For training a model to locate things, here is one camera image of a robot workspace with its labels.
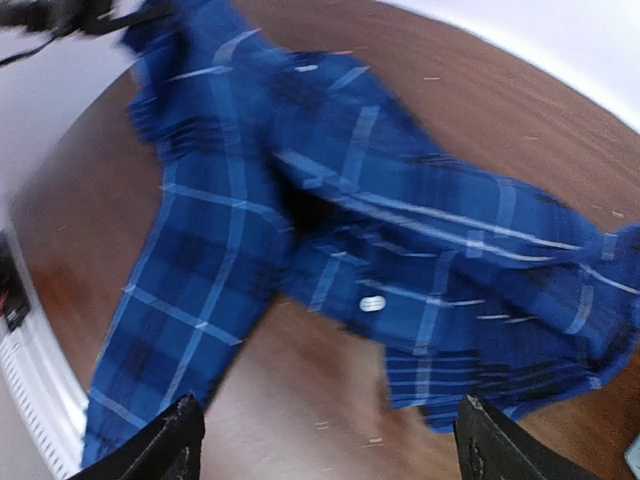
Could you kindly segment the blue plaid long sleeve shirt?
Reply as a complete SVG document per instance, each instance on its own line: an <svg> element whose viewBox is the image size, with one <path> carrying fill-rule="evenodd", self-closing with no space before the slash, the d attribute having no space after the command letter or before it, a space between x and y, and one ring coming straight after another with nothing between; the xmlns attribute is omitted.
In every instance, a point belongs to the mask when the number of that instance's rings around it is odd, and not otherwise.
<svg viewBox="0 0 640 480"><path fill-rule="evenodd" d="M639 229L448 155L357 59L276 46L225 1L129 28L163 197L91 383L81 464L208 406L284 293L383 345L391 405L448 433L608 384L639 340Z"/></svg>

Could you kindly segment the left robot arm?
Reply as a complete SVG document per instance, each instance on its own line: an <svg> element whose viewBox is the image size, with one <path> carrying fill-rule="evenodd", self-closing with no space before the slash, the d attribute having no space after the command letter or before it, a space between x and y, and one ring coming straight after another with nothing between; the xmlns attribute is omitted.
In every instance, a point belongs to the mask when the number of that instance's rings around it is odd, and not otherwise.
<svg viewBox="0 0 640 480"><path fill-rule="evenodd" d="M114 1L2 1L1 28L46 33L49 39L39 47L1 60L1 67L30 58L61 38L82 33L100 37L148 22L161 21L174 13L171 1L152 1L139 10L117 17Z"/></svg>

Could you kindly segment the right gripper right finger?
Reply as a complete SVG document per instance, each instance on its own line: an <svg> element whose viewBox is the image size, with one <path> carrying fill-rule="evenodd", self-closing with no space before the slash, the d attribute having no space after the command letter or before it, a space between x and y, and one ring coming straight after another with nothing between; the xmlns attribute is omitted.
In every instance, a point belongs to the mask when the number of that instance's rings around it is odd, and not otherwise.
<svg viewBox="0 0 640 480"><path fill-rule="evenodd" d="M519 420L477 394L458 407L454 439L463 479L613 479L615 426L604 396L565 401Z"/></svg>

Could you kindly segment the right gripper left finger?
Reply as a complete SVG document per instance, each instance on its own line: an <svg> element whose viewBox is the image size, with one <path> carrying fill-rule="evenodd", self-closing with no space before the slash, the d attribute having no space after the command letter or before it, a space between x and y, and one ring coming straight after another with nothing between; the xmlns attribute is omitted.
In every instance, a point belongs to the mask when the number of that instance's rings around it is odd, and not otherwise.
<svg viewBox="0 0 640 480"><path fill-rule="evenodd" d="M198 480L204 435L201 406L194 396L184 395L74 480Z"/></svg>

